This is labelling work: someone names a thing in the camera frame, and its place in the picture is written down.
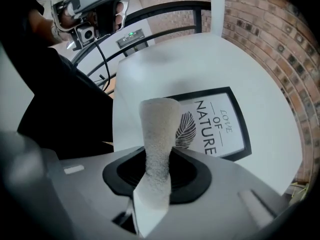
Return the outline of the person's left hand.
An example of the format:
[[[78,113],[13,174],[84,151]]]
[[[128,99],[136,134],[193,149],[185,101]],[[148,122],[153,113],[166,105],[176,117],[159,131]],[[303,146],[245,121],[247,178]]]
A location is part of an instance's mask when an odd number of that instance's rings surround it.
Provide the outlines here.
[[[121,26],[122,26],[122,20],[123,17],[121,15],[121,13],[124,10],[124,4],[122,2],[119,2],[116,6],[116,14],[115,14],[115,18],[113,21],[113,27],[114,30],[118,30]],[[79,19],[75,19],[73,16],[71,16],[67,9],[65,9],[59,16],[59,21],[60,21],[60,25],[67,29],[67,28],[71,28],[74,27],[75,25],[77,25],[80,20]],[[89,12],[86,16],[86,22],[90,22],[90,24],[93,26],[95,24],[95,17],[93,12]]]

